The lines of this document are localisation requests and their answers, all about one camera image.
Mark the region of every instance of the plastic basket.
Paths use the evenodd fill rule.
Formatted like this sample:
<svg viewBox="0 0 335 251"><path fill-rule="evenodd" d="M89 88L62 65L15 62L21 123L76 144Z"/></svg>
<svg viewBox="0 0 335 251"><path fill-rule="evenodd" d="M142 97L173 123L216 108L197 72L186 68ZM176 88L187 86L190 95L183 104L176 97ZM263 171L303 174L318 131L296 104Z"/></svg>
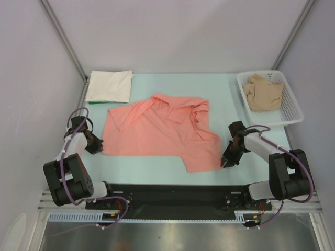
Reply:
<svg viewBox="0 0 335 251"><path fill-rule="evenodd" d="M269 81L284 83L284 89L282 93L282 106L280 109L263 112L253 111L250 109L247 97L245 96L243 91L243 86L248 83L249 77L255 73L268 79ZM295 98L284 74L280 71L243 72L237 75L237 81L251 124L263 124L267 126L286 126L288 124L303 121L304 115L302 110L300 109L298 101Z"/></svg>

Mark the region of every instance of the pink shirt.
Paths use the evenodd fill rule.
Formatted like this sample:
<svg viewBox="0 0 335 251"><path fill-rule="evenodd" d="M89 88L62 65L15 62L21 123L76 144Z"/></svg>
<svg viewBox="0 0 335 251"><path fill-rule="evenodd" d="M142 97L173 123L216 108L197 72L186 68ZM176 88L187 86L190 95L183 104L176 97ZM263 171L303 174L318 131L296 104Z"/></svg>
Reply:
<svg viewBox="0 0 335 251"><path fill-rule="evenodd" d="M174 155L188 172L221 169L221 142L209 129L208 111L208 100L162 94L110 109L103 153Z"/></svg>

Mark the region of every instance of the white wall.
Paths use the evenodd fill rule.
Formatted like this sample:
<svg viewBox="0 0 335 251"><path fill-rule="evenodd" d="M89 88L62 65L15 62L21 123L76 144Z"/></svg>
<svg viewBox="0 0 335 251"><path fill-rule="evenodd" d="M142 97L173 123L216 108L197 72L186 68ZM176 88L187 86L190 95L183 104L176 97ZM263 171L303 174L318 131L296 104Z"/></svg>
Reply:
<svg viewBox="0 0 335 251"><path fill-rule="evenodd" d="M83 82L37 0L2 1L0 16L1 243L21 213L29 235Z"/></svg>
<svg viewBox="0 0 335 251"><path fill-rule="evenodd" d="M50 0L85 73L270 69L306 0Z"/></svg>
<svg viewBox="0 0 335 251"><path fill-rule="evenodd" d="M307 153L322 208L335 233L335 1L321 0L284 60L284 73L305 114L289 126Z"/></svg>

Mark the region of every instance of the table top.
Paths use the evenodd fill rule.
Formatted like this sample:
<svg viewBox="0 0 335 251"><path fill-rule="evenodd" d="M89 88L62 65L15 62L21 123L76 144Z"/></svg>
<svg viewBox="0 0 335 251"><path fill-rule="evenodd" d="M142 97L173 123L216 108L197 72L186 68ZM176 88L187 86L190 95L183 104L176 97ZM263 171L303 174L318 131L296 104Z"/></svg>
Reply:
<svg viewBox="0 0 335 251"><path fill-rule="evenodd" d="M228 125L239 120L249 125L236 74L135 74L130 103L149 99L157 93L208 99L209 127L221 138L222 154L231 140ZM124 105L127 104L85 104L97 137L102 136L108 109ZM284 127L273 127L264 135L289 147ZM178 156L108 156L85 151L82 160L93 181L109 183L246 185L269 179L268 163L254 153L244 154L239 166L197 173L188 173Z"/></svg>

